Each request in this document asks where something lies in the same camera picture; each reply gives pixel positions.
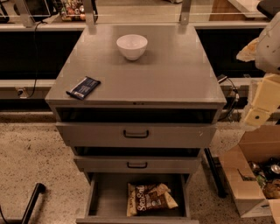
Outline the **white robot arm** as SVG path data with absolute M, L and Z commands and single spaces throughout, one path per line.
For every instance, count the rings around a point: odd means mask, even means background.
M 266 74 L 245 113 L 243 122 L 261 126 L 280 106 L 280 12 L 262 30 L 258 38 L 249 42 L 237 55 L 239 60 L 255 61 L 255 66 Z

